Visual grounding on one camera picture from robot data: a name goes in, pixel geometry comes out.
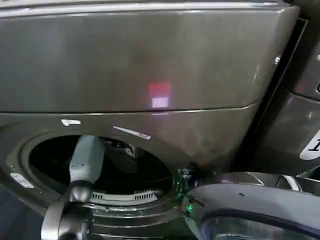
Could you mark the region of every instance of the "sticker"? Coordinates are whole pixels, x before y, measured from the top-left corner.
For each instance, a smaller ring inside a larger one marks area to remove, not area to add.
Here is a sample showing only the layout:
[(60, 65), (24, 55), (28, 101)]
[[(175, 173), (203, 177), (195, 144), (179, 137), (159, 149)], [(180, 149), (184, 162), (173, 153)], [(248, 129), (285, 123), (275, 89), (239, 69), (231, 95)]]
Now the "sticker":
[(20, 173), (12, 172), (10, 173), (10, 176), (22, 187), (26, 189), (33, 189), (35, 186), (33, 186), (27, 179), (25, 179), (24, 176), (22, 176)]
[(69, 125), (79, 125), (79, 124), (81, 124), (80, 120), (61, 119), (61, 122), (66, 127), (68, 127)]
[(312, 160), (320, 157), (320, 130), (300, 153), (302, 160)]
[(137, 131), (133, 131), (133, 130), (130, 130), (130, 129), (127, 129), (127, 128), (123, 128), (123, 127), (119, 127), (119, 126), (113, 126), (114, 129), (118, 129), (122, 132), (125, 132), (127, 134), (132, 134), (132, 135), (135, 135), (139, 138), (143, 138), (143, 139), (146, 139), (146, 140), (149, 140), (151, 138), (151, 136), (148, 136), (146, 134), (143, 134), (141, 132), (137, 132)]

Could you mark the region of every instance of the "washer door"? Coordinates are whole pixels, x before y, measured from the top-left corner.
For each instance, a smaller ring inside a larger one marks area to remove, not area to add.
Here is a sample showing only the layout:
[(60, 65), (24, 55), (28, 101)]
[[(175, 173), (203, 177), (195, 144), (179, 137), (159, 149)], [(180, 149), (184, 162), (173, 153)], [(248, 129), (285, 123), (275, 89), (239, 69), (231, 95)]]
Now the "washer door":
[(217, 175), (182, 200), (199, 240), (320, 239), (320, 182), (286, 175)]

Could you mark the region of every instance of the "green indicator light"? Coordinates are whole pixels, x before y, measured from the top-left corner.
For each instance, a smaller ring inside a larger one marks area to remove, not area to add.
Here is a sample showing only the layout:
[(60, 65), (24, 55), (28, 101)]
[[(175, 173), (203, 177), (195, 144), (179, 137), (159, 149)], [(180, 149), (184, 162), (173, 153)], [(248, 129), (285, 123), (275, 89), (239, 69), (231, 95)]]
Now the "green indicator light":
[(190, 204), (186, 209), (187, 209), (187, 211), (188, 211), (189, 213), (192, 213), (192, 211), (193, 211), (193, 209), (194, 209), (194, 206), (193, 206), (192, 204)]

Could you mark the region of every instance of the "washing machine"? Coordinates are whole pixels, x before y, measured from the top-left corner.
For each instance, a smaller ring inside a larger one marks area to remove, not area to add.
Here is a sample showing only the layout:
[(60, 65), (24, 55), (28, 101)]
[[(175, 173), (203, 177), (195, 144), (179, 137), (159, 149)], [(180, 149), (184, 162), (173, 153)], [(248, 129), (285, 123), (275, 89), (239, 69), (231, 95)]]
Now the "washing machine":
[(308, 20), (268, 109), (246, 151), (253, 171), (310, 177), (320, 165), (320, 1), (295, 1)]
[(95, 136), (92, 233), (194, 238), (183, 196), (229, 169), (298, 14), (281, 0), (1, 1), (1, 183), (44, 215)]

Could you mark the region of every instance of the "washer door opening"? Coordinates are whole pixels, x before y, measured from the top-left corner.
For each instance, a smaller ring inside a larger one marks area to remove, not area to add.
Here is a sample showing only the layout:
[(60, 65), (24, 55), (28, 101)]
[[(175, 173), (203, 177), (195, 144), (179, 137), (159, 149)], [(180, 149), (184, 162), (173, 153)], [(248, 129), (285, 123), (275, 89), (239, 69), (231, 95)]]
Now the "washer door opening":
[[(60, 194), (70, 183), (69, 165), (79, 137), (68, 135), (46, 140), (29, 155), (34, 175)], [(132, 144), (108, 137), (102, 139), (105, 155), (91, 203), (145, 204), (158, 200), (172, 188), (171, 171), (160, 159)]]

